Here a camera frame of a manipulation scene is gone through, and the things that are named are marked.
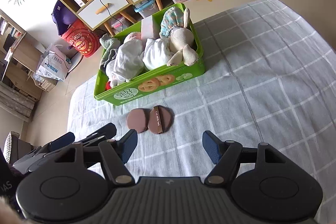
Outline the person's right hand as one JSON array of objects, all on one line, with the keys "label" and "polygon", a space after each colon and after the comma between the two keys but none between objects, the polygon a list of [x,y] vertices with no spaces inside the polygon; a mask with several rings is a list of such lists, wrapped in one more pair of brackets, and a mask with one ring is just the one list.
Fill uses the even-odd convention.
[{"label": "person's right hand", "polygon": [[21,224],[21,219],[3,197],[0,199],[0,224]]}]

